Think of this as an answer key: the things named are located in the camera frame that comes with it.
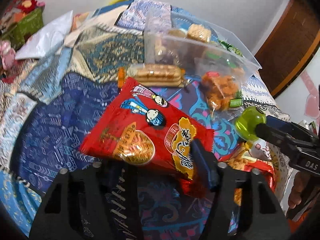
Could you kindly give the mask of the right hand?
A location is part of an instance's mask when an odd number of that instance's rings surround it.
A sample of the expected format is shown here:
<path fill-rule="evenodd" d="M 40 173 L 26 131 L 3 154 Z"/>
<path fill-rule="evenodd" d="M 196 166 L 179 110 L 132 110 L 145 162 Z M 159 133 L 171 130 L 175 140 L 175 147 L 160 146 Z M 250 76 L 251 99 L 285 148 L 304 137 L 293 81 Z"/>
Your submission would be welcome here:
<path fill-rule="evenodd" d="M 295 175 L 293 186 L 288 198 L 288 205 L 290 209 L 294 209 L 302 201 L 301 194 L 306 188 L 310 179 L 310 175 L 305 172 L 298 172 Z"/>

